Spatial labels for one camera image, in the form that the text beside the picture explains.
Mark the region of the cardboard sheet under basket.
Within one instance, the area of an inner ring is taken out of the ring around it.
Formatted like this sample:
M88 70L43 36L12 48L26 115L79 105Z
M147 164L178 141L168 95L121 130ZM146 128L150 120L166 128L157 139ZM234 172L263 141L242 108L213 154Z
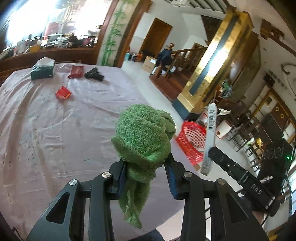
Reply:
M196 170L197 172L200 171L200 169L201 169L201 167L200 167L199 164L195 164L195 165L194 165L194 168L195 168L195 170Z

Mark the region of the green tissue box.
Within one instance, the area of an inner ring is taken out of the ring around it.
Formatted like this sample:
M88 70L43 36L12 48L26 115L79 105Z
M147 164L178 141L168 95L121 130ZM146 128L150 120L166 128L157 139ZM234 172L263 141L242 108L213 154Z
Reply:
M55 74L55 60L43 57L32 67L30 75L31 80L53 78Z

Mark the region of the small red wrapper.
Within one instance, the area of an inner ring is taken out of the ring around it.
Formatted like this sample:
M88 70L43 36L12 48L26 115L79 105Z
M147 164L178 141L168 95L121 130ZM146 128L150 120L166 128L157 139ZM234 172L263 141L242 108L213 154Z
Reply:
M64 86L60 87L60 89L55 93L55 96L58 99L68 99L72 93Z

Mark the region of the green towel cloth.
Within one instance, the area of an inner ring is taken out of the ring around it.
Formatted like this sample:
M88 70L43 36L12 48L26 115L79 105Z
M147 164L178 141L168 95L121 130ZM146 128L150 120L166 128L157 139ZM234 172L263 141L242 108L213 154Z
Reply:
M119 205L125 220L142 228L140 214L148 199L151 181L171 152L176 125L171 115L144 104L134 104L118 119L111 142L126 162L126 185Z

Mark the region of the dark jacket on post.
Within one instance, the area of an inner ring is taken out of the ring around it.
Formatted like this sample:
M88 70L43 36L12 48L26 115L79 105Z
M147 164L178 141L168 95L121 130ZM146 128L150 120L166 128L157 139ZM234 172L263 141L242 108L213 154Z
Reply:
M156 60L156 67L158 66L162 66L165 67L166 65L168 65L171 61L171 54L173 51L175 44L174 43L170 43L168 46L165 47L165 49L163 49L161 52L159 52L158 56L157 56L157 60Z

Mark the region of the cardboard box on floor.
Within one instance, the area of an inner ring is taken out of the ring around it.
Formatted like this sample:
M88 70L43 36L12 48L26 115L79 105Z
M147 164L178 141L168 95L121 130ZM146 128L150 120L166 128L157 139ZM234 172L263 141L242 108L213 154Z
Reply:
M155 58L146 56L145 61L142 65L142 69L147 73L151 74L156 65L156 61L157 60Z

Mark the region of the dark red pouch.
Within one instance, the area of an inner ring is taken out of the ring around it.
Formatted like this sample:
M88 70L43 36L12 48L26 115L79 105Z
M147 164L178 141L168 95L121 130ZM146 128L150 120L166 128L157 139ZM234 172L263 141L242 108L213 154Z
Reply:
M80 78L84 76L84 66L83 65L73 65L70 74L67 78Z

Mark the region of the white bucket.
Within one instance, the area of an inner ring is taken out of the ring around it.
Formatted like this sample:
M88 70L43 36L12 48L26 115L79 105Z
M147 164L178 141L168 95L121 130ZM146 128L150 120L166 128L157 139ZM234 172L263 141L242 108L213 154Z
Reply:
M207 126L208 122L208 108L205 108L204 111L201 113L201 115L198 117L196 123L198 123L200 126L205 128Z

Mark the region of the white cylinder bin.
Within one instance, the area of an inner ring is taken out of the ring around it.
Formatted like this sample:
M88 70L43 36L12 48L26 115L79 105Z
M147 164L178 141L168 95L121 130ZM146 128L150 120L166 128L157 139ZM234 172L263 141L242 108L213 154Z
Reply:
M230 121L223 120L216 128L216 137L219 139L224 138L227 133L229 133L232 129L232 125Z

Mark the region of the long white medicine box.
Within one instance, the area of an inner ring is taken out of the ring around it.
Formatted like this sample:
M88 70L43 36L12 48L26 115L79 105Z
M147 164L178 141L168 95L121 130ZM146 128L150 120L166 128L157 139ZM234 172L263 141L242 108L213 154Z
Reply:
M207 176L212 168L212 160L209 157L209 150L215 146L216 137L216 116L217 116L217 106L215 103L211 103L208 106L208 121L206 129L206 139L204 156L202 161L201 174Z

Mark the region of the black handheld gun tool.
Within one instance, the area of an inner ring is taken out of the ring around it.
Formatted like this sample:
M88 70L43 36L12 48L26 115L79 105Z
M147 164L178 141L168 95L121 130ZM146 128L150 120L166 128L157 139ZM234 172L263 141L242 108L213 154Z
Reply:
M104 80L104 76L99 73L99 71L98 71L98 69L96 67L89 70L88 72L86 72L84 74L84 76L87 79L95 79L95 80L97 80L99 82L102 82Z

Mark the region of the red plastic basket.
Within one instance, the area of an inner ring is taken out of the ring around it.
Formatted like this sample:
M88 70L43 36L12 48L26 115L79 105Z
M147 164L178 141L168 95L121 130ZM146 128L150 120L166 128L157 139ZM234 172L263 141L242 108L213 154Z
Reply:
M203 161L205 139L205 128L193 121L183 122L176 141L193 166Z

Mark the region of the pink floral tablecloth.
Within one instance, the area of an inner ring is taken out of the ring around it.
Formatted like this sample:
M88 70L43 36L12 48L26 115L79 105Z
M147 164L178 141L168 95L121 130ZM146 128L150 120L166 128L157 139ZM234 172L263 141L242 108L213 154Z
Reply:
M71 68L57 64L53 78L39 80L18 70L1 86L1 213L21 238L70 180L118 161L111 138L120 113L147 104L120 68L100 66L102 82L67 78ZM68 99L55 96L62 86Z

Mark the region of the gold pillar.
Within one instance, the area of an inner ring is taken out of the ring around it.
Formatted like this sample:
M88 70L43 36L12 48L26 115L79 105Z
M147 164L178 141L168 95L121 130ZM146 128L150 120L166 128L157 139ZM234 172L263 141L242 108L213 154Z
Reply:
M228 10L194 73L173 102L182 120L201 113L212 100L217 86L230 73L233 60L243 51L252 29L248 12L233 6Z

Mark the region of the wooden door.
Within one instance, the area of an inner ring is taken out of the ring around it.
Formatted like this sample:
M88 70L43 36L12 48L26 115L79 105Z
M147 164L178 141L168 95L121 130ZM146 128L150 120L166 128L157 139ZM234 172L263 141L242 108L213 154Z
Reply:
M158 56L172 28L166 22L154 19L139 51L143 54L144 60L147 56L154 58Z

